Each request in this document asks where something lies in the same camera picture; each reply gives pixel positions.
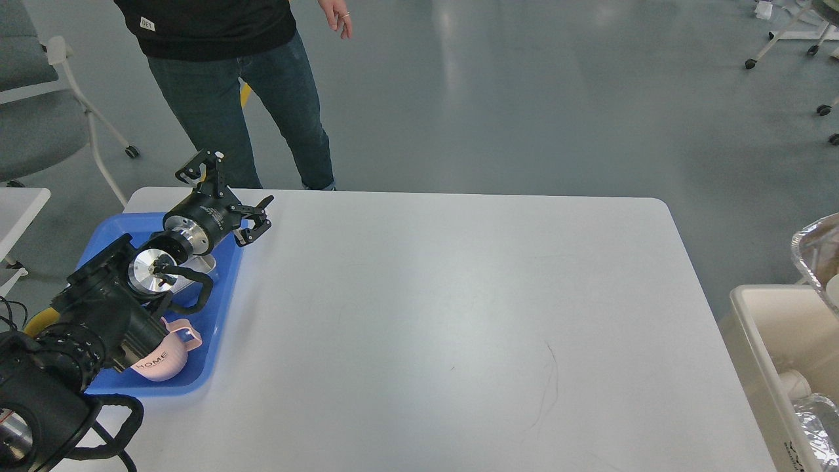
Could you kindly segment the person's left hand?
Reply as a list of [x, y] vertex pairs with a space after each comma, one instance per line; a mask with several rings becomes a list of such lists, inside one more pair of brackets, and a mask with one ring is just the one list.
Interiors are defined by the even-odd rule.
[[332, 31], [338, 33], [341, 39], [353, 38], [353, 19], [344, 0], [318, 0], [321, 10], [326, 15], [327, 23]]

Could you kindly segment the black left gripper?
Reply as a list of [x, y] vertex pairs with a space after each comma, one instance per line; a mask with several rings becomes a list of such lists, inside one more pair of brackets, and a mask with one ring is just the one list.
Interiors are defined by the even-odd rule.
[[227, 157], [222, 152], [201, 150], [176, 171], [176, 179], [193, 189], [165, 213], [160, 232], [162, 251], [174, 258], [189, 258], [210, 253], [229, 233], [239, 247], [245, 247], [269, 230], [266, 208], [275, 197], [264, 197], [256, 206], [230, 197], [225, 164]]

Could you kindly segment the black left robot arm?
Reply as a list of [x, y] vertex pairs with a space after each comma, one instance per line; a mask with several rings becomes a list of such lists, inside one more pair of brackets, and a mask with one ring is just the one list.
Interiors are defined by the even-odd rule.
[[200, 151], [176, 177], [191, 193], [165, 214], [139, 247], [123, 234], [67, 279], [51, 308], [57, 319], [27, 334], [2, 334], [2, 470], [48, 471], [62, 460], [118, 457], [144, 417], [130, 395], [87, 393], [105, 368], [123, 372], [164, 343], [164, 314], [198, 313], [210, 298], [210, 275], [186, 266], [229, 234], [243, 247], [271, 227], [264, 197], [241, 203], [225, 182], [220, 152]]

